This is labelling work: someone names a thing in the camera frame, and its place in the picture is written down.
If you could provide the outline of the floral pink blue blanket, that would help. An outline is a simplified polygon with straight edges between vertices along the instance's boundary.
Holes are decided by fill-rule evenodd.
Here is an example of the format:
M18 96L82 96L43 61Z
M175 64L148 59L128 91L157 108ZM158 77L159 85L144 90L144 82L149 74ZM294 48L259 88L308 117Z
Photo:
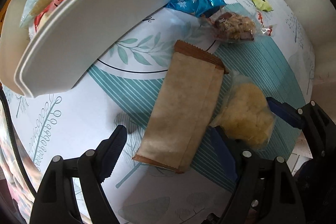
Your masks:
M11 146L4 108L1 105L1 168L4 172L9 191L17 202L18 211L23 223L30 223L34 198L19 170L14 151Z

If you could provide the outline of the clear pack yellow crackers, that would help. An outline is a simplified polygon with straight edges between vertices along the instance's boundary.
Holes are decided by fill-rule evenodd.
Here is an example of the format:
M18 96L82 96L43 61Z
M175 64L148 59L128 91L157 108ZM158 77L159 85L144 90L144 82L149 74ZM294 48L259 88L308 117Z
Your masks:
M233 71L231 87L210 126L219 126L228 138L242 140L258 150L268 144L275 121L263 91L251 78Z

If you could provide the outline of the blue foil snack packet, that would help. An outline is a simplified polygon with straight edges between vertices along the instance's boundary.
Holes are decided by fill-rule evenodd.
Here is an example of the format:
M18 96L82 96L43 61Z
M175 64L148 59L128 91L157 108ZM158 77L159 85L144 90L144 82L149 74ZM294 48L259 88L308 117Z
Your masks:
M209 18L225 5L224 0L170 0L165 7L197 18Z

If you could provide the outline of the nut bar clear wrapper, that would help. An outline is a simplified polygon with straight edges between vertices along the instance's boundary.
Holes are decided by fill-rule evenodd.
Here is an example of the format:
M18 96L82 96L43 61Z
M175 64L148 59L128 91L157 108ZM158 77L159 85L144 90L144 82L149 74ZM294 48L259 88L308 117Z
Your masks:
M226 11L206 18L214 39L222 43L254 42L260 36L271 36L273 26L263 26L257 20Z

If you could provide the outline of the white plastic tray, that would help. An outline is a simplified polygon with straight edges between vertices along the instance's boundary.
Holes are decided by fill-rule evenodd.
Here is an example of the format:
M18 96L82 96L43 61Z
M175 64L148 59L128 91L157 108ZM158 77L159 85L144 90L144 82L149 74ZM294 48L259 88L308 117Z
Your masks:
M169 0L65 0L30 39L11 0L1 31L1 83L35 98L70 90L120 37Z

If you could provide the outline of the tree print tablecloth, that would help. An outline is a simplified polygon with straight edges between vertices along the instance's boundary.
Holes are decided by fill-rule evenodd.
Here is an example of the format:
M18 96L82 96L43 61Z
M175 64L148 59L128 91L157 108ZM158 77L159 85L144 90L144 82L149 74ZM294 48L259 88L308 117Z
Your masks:
M222 113L231 88L242 83L301 107L311 99L314 53L284 0L225 0L226 10L274 26L252 42L222 43L190 14L163 8L115 42L71 90L27 98L3 88L26 171L38 186L51 159L81 156L118 125L127 140L102 184L121 223L201 223L222 215L235 183L222 169L207 127ZM213 65L192 61L190 107L163 94L180 55L178 40L220 58L227 73L210 83Z

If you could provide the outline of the brown paper snack bar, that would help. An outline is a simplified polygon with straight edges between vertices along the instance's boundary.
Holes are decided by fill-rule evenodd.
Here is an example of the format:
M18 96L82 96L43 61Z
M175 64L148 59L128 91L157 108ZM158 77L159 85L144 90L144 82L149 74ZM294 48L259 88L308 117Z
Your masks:
M213 116L226 74L220 58L177 40L133 159L176 173L186 172Z

